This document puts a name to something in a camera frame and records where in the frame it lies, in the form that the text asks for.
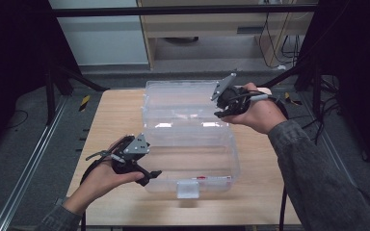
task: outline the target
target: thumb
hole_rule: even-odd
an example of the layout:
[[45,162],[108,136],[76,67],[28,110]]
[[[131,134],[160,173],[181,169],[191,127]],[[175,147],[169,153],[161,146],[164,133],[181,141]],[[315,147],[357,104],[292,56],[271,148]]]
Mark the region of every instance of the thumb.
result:
[[117,186],[119,186],[125,183],[140,180],[142,178],[144,178],[144,174],[142,172],[133,171],[125,174],[119,174],[118,177],[116,178],[115,183]]

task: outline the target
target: person's left hand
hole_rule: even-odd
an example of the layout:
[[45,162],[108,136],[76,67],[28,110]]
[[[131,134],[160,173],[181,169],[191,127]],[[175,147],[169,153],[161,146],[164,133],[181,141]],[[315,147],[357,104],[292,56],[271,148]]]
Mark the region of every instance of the person's left hand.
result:
[[144,177],[139,171],[116,174],[111,164],[111,158],[107,158],[93,169],[83,184],[80,185],[63,206],[74,214],[82,215],[93,201],[110,190]]

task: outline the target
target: person's right hand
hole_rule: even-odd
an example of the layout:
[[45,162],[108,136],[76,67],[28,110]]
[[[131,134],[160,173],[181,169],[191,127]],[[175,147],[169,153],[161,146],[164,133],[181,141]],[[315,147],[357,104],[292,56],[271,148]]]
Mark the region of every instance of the person's right hand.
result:
[[[246,90],[257,90],[253,83],[243,86]],[[222,118],[222,121],[243,124],[255,131],[268,134],[276,125],[287,120],[278,106],[270,99],[252,101],[248,110],[241,115],[229,115]]]

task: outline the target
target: hand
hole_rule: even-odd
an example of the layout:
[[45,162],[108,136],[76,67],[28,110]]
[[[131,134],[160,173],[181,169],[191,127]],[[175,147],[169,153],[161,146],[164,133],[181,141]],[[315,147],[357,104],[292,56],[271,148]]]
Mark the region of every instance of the hand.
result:
[[99,197],[122,184],[137,181],[143,177],[144,175],[139,171],[116,174],[112,169],[112,160],[109,158],[92,170],[63,206],[74,214],[82,215]]
[[[257,90],[253,83],[243,86],[246,90]],[[255,131],[268,134],[276,125],[287,120],[278,106],[270,99],[252,101],[248,110],[241,115],[229,115],[222,118],[222,121],[243,124]]]

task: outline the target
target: white cabinet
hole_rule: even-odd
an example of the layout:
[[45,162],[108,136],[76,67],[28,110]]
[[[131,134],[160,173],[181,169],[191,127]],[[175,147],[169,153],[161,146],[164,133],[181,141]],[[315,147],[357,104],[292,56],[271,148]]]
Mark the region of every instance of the white cabinet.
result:
[[[137,7],[135,0],[49,0],[53,9]],[[59,17],[74,58],[81,66],[148,65],[138,16]]]

